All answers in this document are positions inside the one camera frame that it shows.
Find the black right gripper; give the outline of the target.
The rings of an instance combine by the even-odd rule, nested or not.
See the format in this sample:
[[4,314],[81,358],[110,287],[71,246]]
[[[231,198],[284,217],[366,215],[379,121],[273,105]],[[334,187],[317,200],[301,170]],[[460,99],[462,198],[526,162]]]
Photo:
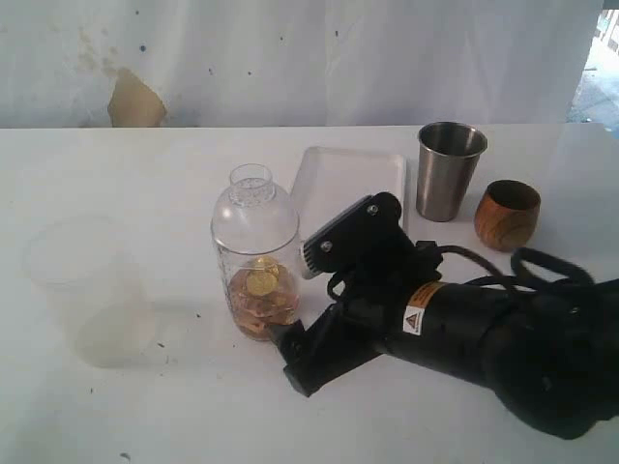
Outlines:
[[301,320],[268,326],[286,362],[284,374],[303,396],[378,357],[414,291],[438,278],[436,243],[414,244],[399,225],[401,216],[394,195],[371,195],[344,234],[341,253],[350,260],[325,274],[332,303],[309,328]]

